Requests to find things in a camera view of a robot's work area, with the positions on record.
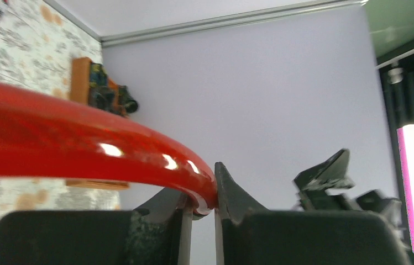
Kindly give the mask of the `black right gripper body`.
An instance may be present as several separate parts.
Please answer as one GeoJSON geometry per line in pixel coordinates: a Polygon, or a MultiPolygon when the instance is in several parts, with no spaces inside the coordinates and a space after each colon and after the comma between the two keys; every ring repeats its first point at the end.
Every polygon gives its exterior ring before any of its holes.
{"type": "Polygon", "coordinates": [[[388,197],[379,189],[369,190],[351,198],[346,191],[355,187],[348,176],[350,150],[342,148],[315,166],[301,171],[293,183],[297,188],[299,206],[305,210],[370,211],[386,219],[396,234],[403,232],[399,220],[402,202],[388,197]]]}

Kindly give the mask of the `red cable lock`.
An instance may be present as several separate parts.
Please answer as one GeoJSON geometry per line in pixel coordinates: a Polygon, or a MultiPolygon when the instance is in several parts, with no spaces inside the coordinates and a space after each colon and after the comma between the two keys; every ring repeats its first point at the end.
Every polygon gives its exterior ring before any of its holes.
{"type": "Polygon", "coordinates": [[[0,83],[0,177],[152,184],[189,195],[195,212],[217,204],[210,167],[192,150],[120,116],[0,83]]]}

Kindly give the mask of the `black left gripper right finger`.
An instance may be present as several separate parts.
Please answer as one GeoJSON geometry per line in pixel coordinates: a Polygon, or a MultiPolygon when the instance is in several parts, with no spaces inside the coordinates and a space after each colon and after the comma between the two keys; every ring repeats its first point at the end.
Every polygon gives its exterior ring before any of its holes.
{"type": "Polygon", "coordinates": [[[368,211],[269,210],[217,162],[217,264],[409,264],[389,223],[368,211]]]}

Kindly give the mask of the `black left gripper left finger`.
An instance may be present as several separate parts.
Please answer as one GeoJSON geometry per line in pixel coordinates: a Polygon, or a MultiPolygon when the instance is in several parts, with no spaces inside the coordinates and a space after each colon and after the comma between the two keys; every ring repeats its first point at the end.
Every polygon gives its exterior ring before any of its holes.
{"type": "Polygon", "coordinates": [[[169,188],[133,210],[16,211],[0,219],[0,264],[188,264],[191,224],[169,188]]]}

